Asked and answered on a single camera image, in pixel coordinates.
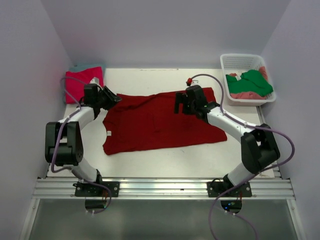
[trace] laundry basket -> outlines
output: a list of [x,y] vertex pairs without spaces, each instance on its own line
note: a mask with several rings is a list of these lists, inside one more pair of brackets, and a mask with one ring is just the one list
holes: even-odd
[[[242,73],[251,69],[259,70],[260,67],[266,66],[265,61],[261,56],[252,54],[222,54],[220,56],[220,62],[225,85],[225,96],[229,105],[261,106],[262,104],[270,103],[276,100],[276,93],[274,91],[268,94],[266,99],[263,100],[236,99],[230,96],[226,75],[235,73],[240,76]],[[268,83],[273,86],[272,79],[270,78],[267,68],[265,70],[268,76]]]

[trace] white table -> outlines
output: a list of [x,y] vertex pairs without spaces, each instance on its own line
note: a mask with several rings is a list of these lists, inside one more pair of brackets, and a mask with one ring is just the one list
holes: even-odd
[[[108,68],[104,84],[114,93],[132,96],[148,96],[161,92],[180,91],[186,88],[186,80],[196,74],[206,73],[222,81],[221,69],[140,69]],[[198,77],[199,85],[212,87],[219,103],[221,90],[209,77]],[[247,122],[260,124],[256,107],[223,104],[230,113]],[[65,116],[75,110],[66,107]],[[107,112],[102,110],[96,120],[82,131],[84,157],[104,178],[215,178],[223,177],[241,162],[240,144],[227,134],[227,141],[186,147],[164,148],[147,151],[123,152],[106,155],[103,144],[107,133],[103,120]],[[48,177],[74,177],[65,170]],[[274,178],[274,172],[265,171],[261,178]]]

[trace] white wall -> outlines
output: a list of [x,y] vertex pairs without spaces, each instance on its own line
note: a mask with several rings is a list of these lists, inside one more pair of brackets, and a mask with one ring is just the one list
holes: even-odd
[[261,54],[290,0],[42,0],[74,63],[216,67]]
[[71,61],[39,0],[0,1],[0,239],[19,238]]
[[[262,56],[277,100],[264,105],[267,122],[292,138],[294,159],[281,168],[290,177],[308,239],[319,239],[320,214],[320,2],[292,0]],[[290,147],[279,139],[283,157]]]

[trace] cable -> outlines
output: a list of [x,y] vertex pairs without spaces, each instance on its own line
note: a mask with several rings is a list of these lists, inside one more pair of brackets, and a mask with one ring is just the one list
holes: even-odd
[[[62,83],[62,81],[63,81],[64,79],[73,79],[73,80],[78,81],[78,82],[80,82],[80,83],[82,83],[82,84],[86,84],[85,82],[83,82],[83,81],[81,81],[81,80],[79,80],[79,79],[77,79],[77,78],[68,77],[68,76],[61,78],[60,82]],[[71,113],[71,114],[64,120],[64,122],[63,122],[63,123],[61,124],[61,126],[60,126],[60,129],[59,129],[59,132],[58,132],[58,136],[57,136],[57,139],[56,139],[56,142],[55,142],[55,147],[54,147],[54,151],[53,151],[52,160],[51,160],[51,172],[53,172],[53,173],[59,173],[59,172],[61,172],[61,171],[63,171],[63,170],[72,170],[71,167],[68,167],[68,166],[67,166],[67,167],[62,167],[62,168],[60,168],[60,169],[58,169],[58,170],[55,170],[55,163],[56,163],[56,159],[57,159],[58,148],[59,148],[60,139],[61,139],[61,136],[62,136],[63,129],[64,129],[65,125],[67,124],[67,122],[69,121],[69,119],[70,119],[71,117],[73,117],[75,114],[77,114],[78,112],[80,112],[80,110],[81,110],[81,104],[66,90],[65,87],[63,88],[63,90],[64,90],[65,93],[68,94],[68,95],[74,100],[74,102],[78,105],[78,109],[77,109],[75,112]],[[93,185],[93,186],[95,186],[95,187],[100,187],[100,188],[102,188],[102,189],[104,189],[104,190],[106,190],[106,191],[108,192],[109,201],[108,201],[107,205],[106,205],[103,209],[100,209],[100,210],[97,210],[97,211],[92,210],[92,212],[91,212],[92,214],[102,213],[104,210],[106,210],[106,209],[109,207],[109,205],[110,205],[110,203],[111,203],[112,193],[111,193],[110,189],[109,189],[108,187],[104,186],[104,185],[101,185],[101,184],[98,184],[98,183],[95,183],[95,182],[92,182],[92,181],[88,181],[88,180],[86,180],[86,179],[83,179],[83,181],[86,182],[86,183],[88,183],[88,184],[91,184],[91,185]]]
[[[206,74],[206,73],[197,74],[197,75],[191,77],[191,79],[193,80],[194,78],[196,78],[196,77],[201,77],[201,76],[212,78],[212,79],[214,79],[214,80],[219,84],[219,86],[220,86],[220,88],[221,88],[220,111],[221,111],[222,113],[224,113],[224,115],[225,115],[227,118],[229,118],[230,120],[234,121],[235,123],[240,124],[241,126],[244,126],[244,127],[246,127],[246,128],[263,130],[263,131],[268,131],[268,132],[272,132],[272,133],[279,134],[279,135],[283,136],[284,138],[286,138],[286,139],[288,140],[288,142],[289,142],[290,145],[291,145],[291,149],[292,149],[290,156],[289,156],[286,160],[284,160],[283,162],[278,163],[278,164],[275,164],[275,165],[273,165],[273,166],[270,166],[270,167],[267,167],[267,168],[263,169],[261,172],[258,172],[257,174],[255,174],[255,175],[253,175],[253,176],[251,176],[251,177],[248,177],[247,179],[245,179],[245,180],[243,180],[242,182],[240,182],[238,185],[233,186],[232,188],[224,191],[223,193],[221,193],[220,195],[218,195],[218,196],[216,197],[216,199],[213,201],[213,203],[212,203],[212,205],[211,205],[211,207],[210,207],[209,216],[208,216],[208,221],[209,221],[209,227],[210,227],[210,231],[211,231],[211,234],[212,234],[213,238],[216,239],[216,240],[219,240],[218,237],[216,236],[214,230],[213,230],[212,220],[211,220],[212,211],[213,211],[214,206],[215,206],[215,204],[217,203],[218,199],[221,198],[222,196],[224,196],[225,194],[233,191],[234,189],[237,189],[238,187],[240,187],[241,185],[247,183],[248,181],[252,180],[252,179],[255,178],[259,173],[262,173],[262,172],[267,171],[267,170],[269,170],[269,169],[273,169],[273,168],[276,168],[276,167],[279,167],[279,166],[282,166],[282,165],[286,164],[287,162],[289,162],[289,161],[293,158],[293,156],[294,156],[294,154],[295,154],[295,152],[296,152],[296,148],[295,148],[295,144],[293,143],[293,141],[292,141],[286,134],[284,134],[284,133],[282,133],[282,132],[280,132],[280,131],[278,131],[278,130],[274,130],[274,129],[266,128],[266,127],[261,127],[261,126],[247,125],[247,124],[244,124],[244,123],[238,121],[237,119],[235,119],[234,117],[230,116],[229,114],[227,114],[227,113],[224,111],[224,109],[223,109],[223,102],[224,102],[225,92],[224,92],[224,88],[223,88],[221,82],[220,82],[215,76],[212,76],[212,75]],[[255,227],[253,226],[253,224],[252,224],[249,220],[245,219],[243,216],[240,216],[240,215],[236,215],[236,216],[237,216],[238,218],[244,220],[245,222],[247,222],[247,223],[250,225],[250,227],[251,227],[251,228],[253,229],[253,231],[254,231],[255,239],[258,240],[258,239],[259,239],[259,236],[258,236],[258,233],[257,233]]]

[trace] dark red cloth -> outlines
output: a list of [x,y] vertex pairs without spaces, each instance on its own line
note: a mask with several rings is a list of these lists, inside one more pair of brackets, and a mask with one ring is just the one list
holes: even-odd
[[[72,72],[72,71],[67,71],[65,73],[66,77],[73,77],[76,79],[79,79],[86,84],[90,83],[90,81],[96,77],[99,79],[99,84],[100,86],[104,85],[104,77],[103,77],[103,71],[100,66],[97,67],[92,67],[88,68],[83,71],[78,71],[78,72]],[[84,84],[81,82],[78,82],[73,79],[66,79],[65,80],[65,89],[77,100],[79,101],[80,98],[84,96]],[[65,101],[67,104],[74,104],[75,101],[68,95],[65,94]]]
[[[212,88],[203,91],[209,102],[216,100]],[[111,131],[103,145],[107,155],[227,140],[224,131],[195,115],[174,114],[176,92],[118,96],[122,101],[110,109],[103,120],[106,130]]]

